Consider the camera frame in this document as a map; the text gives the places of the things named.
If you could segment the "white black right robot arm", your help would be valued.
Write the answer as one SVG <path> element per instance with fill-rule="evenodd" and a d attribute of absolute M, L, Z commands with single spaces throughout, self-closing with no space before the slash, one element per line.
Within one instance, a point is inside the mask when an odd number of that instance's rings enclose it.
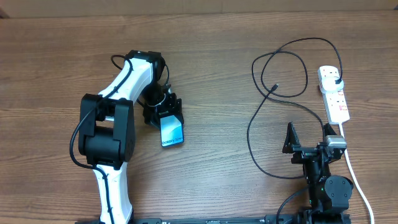
<path fill-rule="evenodd" d="M 343 136 L 335 133 L 330 124 L 323 126 L 325 136 L 315 147 L 303 147 L 294 125 L 287 125 L 287 135 L 282 148 L 291 154 L 291 163 L 303 165 L 310 206 L 290 215 L 284 223 L 350 223 L 349 200 L 353 193 L 353 182 L 340 175 L 330 173 L 329 164 L 341 159 L 347 143 Z"/>

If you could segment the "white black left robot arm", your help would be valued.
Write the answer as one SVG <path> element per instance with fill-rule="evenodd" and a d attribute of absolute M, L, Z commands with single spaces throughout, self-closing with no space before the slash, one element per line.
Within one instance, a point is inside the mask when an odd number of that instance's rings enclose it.
<path fill-rule="evenodd" d="M 132 50 L 120 58 L 113 82 L 81 99 L 69 146 L 72 161 L 95 174 L 101 202 L 97 223 L 135 222 L 127 180 L 136 144 L 135 104 L 142 107 L 144 122 L 160 131 L 162 147 L 184 142 L 182 101 L 168 81 L 161 81 L 169 73 L 162 54 Z"/>

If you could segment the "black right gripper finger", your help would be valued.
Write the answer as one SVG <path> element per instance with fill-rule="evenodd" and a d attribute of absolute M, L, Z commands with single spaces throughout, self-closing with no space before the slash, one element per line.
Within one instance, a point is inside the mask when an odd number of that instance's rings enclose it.
<path fill-rule="evenodd" d="M 324 135 L 324 137 L 329 136 L 329 135 L 336 135 L 336 132 L 331 127 L 330 123 L 323 125 L 323 135 Z"/>
<path fill-rule="evenodd" d="M 297 132 L 295 130 L 293 122 L 289 122 L 287 125 L 287 134 L 285 142 L 282 148 L 283 153 L 294 153 L 301 148 Z"/>

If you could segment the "smartphone with teal screen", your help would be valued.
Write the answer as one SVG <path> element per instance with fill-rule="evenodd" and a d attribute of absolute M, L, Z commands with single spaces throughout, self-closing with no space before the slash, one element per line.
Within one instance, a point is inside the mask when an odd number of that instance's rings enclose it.
<path fill-rule="evenodd" d="M 160 119 L 160 133 L 162 147 L 169 147 L 184 142 L 183 124 L 175 115 Z"/>

